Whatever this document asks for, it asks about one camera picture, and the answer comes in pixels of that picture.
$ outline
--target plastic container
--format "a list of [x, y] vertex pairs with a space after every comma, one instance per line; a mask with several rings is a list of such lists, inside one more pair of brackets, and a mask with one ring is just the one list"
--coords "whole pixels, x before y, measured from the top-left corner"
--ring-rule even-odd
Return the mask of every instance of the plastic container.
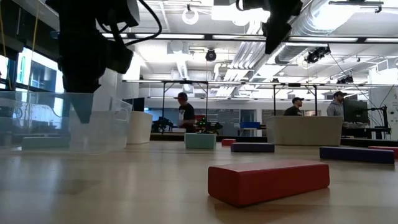
[[111, 96], [2, 91], [0, 152], [98, 154], [124, 149], [131, 111], [132, 105]]

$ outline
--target purple block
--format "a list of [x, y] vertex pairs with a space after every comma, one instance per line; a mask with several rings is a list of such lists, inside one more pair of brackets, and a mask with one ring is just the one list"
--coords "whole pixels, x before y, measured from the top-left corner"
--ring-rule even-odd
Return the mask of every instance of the purple block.
[[231, 145], [231, 152], [275, 152], [275, 145], [259, 142], [236, 142]]

